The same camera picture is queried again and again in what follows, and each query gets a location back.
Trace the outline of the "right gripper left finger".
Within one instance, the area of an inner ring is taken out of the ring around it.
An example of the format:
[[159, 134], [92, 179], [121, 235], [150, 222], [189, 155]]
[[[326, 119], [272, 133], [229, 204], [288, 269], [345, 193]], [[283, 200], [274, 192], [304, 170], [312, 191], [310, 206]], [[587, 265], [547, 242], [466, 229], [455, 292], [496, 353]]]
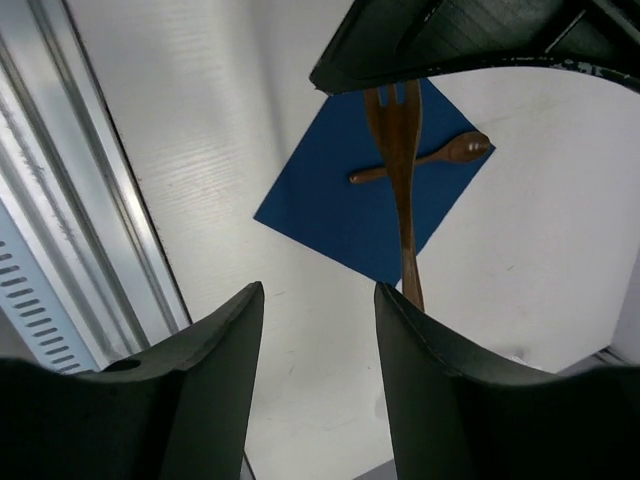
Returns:
[[261, 344], [264, 289], [101, 372], [1, 362], [5, 479], [236, 479]]

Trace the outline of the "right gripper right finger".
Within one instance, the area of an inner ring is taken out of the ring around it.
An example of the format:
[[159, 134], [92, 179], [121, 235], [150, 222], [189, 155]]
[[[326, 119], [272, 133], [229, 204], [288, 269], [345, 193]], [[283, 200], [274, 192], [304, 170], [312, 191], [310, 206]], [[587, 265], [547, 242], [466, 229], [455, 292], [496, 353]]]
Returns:
[[554, 375], [504, 358], [420, 311], [374, 295], [401, 479], [635, 479], [639, 371]]

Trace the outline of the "blue paper napkin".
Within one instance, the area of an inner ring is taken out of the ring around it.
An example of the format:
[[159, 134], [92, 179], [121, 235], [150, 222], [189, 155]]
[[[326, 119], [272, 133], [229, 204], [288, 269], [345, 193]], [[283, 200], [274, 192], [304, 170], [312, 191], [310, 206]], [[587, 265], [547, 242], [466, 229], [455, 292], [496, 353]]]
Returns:
[[[421, 80], [423, 122], [418, 155], [437, 151], [477, 128], [428, 79]], [[494, 152], [466, 165], [417, 166], [413, 219], [420, 252]], [[254, 219], [374, 281], [401, 280], [400, 238], [388, 178], [351, 184], [348, 175], [382, 165], [362, 92], [329, 97], [258, 208]]]

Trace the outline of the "wooden spoon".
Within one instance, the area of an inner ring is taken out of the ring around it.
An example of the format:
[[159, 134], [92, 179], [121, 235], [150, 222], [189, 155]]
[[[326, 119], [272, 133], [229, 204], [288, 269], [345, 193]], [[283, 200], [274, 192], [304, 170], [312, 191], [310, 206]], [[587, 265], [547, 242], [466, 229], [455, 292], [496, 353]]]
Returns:
[[[454, 137], [439, 150], [418, 157], [414, 161], [414, 165], [419, 166], [436, 161], [468, 164], [480, 159], [489, 151], [490, 147], [491, 142], [487, 135], [478, 131], [466, 132]], [[379, 166], [352, 172], [348, 176], [348, 180], [351, 184], [363, 184], [386, 176], [387, 169], [384, 166]]]

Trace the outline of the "wooden fork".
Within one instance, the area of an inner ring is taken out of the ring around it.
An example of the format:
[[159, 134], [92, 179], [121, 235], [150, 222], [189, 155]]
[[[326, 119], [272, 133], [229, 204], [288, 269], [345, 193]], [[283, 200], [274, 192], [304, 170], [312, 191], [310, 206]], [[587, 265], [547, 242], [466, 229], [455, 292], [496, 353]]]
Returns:
[[365, 111], [371, 134], [384, 161], [394, 194], [399, 222], [402, 261], [402, 293], [417, 308], [424, 308], [417, 266], [413, 224], [412, 187], [422, 128], [420, 82], [402, 84], [404, 97], [398, 98], [397, 86], [387, 87], [387, 102], [381, 102], [378, 88], [364, 92]]

